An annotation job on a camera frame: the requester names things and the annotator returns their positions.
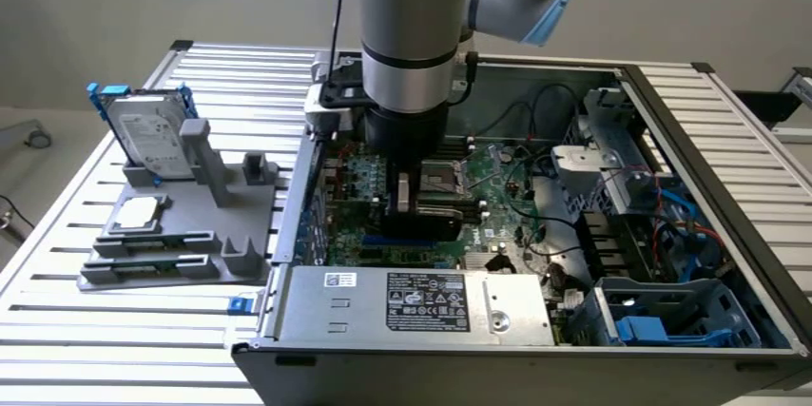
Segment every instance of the hard drive label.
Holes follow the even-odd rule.
[[[389,273],[385,325],[395,332],[469,332],[465,277]]]
[[[192,169],[183,152],[180,126],[156,114],[123,114],[119,121],[144,168],[161,178],[187,178]]]

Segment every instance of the gray floor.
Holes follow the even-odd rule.
[[[53,145],[47,149],[16,145],[0,150],[0,194],[37,223],[107,133],[107,125],[93,111],[0,107],[0,127],[31,118],[44,123]],[[0,240],[0,269],[15,251]]]

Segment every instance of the white sticker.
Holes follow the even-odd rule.
[[[157,114],[123,114],[117,119],[144,168],[161,178],[189,178],[192,169],[177,137],[180,126]]]
[[[355,273],[325,273],[325,287],[355,287]]]

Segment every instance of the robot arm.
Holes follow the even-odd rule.
[[[471,30],[543,46],[568,0],[361,0],[364,90],[379,105],[368,142],[399,163],[439,144],[460,37]]]

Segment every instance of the motherboard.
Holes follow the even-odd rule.
[[[537,272],[545,259],[529,247],[543,239],[541,227],[513,209],[537,214],[535,156],[517,144],[460,140],[440,147],[423,162],[419,204],[461,213],[459,239],[393,240],[380,234],[385,160],[361,142],[336,143],[324,170],[328,264]]]

